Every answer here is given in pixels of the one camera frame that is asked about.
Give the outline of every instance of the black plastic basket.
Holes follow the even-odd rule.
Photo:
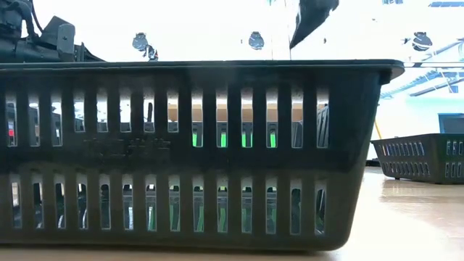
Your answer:
[[[380,88],[404,70],[391,60],[1,68],[0,243],[285,250],[331,250],[349,238]],[[224,86],[228,119],[217,123]],[[99,88],[107,123],[97,122]],[[130,123],[120,120],[123,88]],[[192,122],[194,88],[200,123]],[[253,93],[251,125],[241,122],[243,88]],[[269,88],[278,90],[272,123]],[[293,88],[302,90],[298,122]],[[144,116],[146,89],[153,121]],[[178,121],[168,123],[172,90]],[[317,112],[318,90],[328,93],[330,117],[328,107]]]
[[[464,134],[433,133],[372,141],[388,177],[464,183]]]

